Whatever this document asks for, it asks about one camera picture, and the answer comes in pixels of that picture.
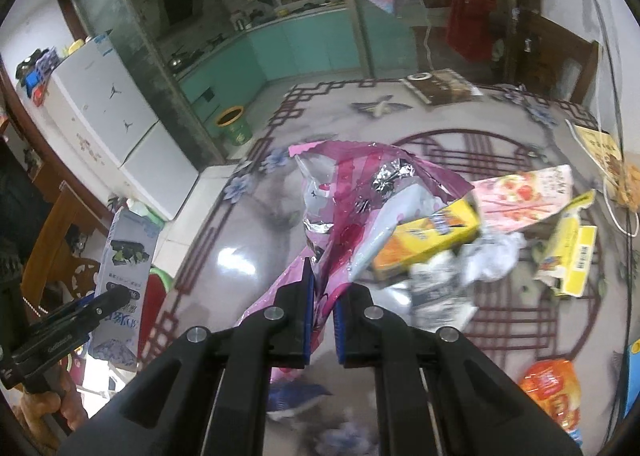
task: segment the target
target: yellow box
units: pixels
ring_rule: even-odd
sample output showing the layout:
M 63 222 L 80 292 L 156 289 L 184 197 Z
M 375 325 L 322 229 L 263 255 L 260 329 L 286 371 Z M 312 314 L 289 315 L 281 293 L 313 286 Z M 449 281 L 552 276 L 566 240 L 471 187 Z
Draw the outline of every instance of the yellow box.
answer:
M 382 278 L 400 274 L 411 264 L 473 239 L 479 226 L 471 205 L 454 201 L 428 218 L 398 225 L 373 260 L 373 269 Z
M 595 191 L 574 198 L 564 210 L 534 279 L 556 295 L 581 297 L 589 277 L 598 227 L 580 224 L 580 211 L 591 207 Z

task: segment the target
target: tile floor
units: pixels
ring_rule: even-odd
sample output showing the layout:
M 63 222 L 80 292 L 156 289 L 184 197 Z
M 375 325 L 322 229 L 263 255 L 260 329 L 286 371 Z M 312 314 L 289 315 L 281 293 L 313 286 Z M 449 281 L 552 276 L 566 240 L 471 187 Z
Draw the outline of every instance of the tile floor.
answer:
M 236 169 L 255 141 L 263 134 L 267 122 L 280 107 L 287 92 L 296 84 L 353 80 L 362 76 L 360 70 L 344 70 L 331 74 L 305 75 L 267 84 L 246 108 L 246 119 L 254 137 L 239 147 L 227 146 L 231 165 L 209 167 L 199 177 L 190 196 L 176 216 L 168 222 L 158 238 L 153 256 L 155 266 L 175 277 L 187 257 L 191 244 L 220 197 L 226 181 Z

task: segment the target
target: metal screw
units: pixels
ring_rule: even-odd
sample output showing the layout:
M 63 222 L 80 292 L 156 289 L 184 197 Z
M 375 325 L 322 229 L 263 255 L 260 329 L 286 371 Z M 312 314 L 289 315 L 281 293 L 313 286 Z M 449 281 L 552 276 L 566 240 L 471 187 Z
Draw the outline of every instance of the metal screw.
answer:
M 455 342 L 460 338 L 460 332 L 451 326 L 445 326 L 440 330 L 440 338 L 445 342 Z
M 206 338 L 207 331 L 201 326 L 196 326 L 195 328 L 191 328 L 189 331 L 187 331 L 187 340 L 189 342 L 193 342 L 194 344 L 202 342 Z
M 379 306 L 369 306 L 364 310 L 364 317 L 366 317 L 367 319 L 372 319 L 372 320 L 382 319 L 382 316 L 384 314 L 385 314 L 384 311 Z
M 270 321 L 277 321 L 278 319 L 282 319 L 284 317 L 284 310 L 282 308 L 278 308 L 277 306 L 269 306 L 264 311 L 264 316 Z

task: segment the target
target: black tool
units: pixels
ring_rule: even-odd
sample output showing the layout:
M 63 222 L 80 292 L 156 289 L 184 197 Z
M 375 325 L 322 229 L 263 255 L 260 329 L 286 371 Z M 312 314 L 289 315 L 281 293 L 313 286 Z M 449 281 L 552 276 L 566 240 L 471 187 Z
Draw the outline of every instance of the black tool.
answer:
M 72 301 L 41 321 L 29 324 L 17 256 L 0 254 L 0 380 L 7 389 L 22 384 L 30 393 L 54 391 L 61 398 L 59 361 L 89 340 L 101 319 L 129 302 L 129 290 L 117 287 L 95 298 Z M 44 421 L 59 439 L 71 431 L 59 413 Z
M 282 287 L 274 305 L 229 330 L 194 327 L 70 436 L 58 455 L 258 455 L 272 367 L 310 357 L 314 277 Z
M 178 338 L 89 422 L 59 455 L 262 454 L 271 367 L 309 360 L 314 277 L 280 288 L 274 306 L 239 326 Z M 372 366 L 380 454 L 578 456 L 576 443 L 453 328 L 431 334 L 373 305 L 352 284 L 334 309 L 338 358 Z

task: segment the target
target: glass door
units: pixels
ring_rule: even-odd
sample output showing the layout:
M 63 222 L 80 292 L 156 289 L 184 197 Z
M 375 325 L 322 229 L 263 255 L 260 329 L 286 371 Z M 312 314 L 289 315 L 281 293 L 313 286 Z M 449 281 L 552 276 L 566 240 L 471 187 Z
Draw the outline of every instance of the glass door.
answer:
M 191 163 L 200 171 L 224 163 L 222 148 L 191 111 L 163 67 L 130 0 L 72 0 L 89 35 L 108 33 L 131 77 Z
M 509 0 L 496 0 L 494 9 L 487 10 L 480 23 L 469 14 L 466 19 L 465 14 L 452 18 L 452 0 L 353 0 L 353 8 L 373 77 L 402 78 L 452 68 L 472 82 L 502 81 L 502 57 L 494 57 L 492 52 L 494 43 L 506 35 Z M 467 53 L 464 38 L 456 41 L 453 30 L 460 32 L 464 24 L 472 28 L 482 25 L 485 42 L 481 54 Z

